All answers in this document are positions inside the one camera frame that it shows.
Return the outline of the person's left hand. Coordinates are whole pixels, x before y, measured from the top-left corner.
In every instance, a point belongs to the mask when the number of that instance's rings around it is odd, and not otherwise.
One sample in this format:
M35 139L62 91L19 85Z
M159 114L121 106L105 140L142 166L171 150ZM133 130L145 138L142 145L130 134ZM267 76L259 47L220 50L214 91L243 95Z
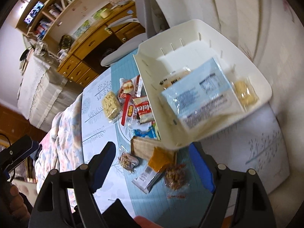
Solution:
M4 184L4 201L9 215L17 221L17 227L28 227L30 213L19 189L11 182Z

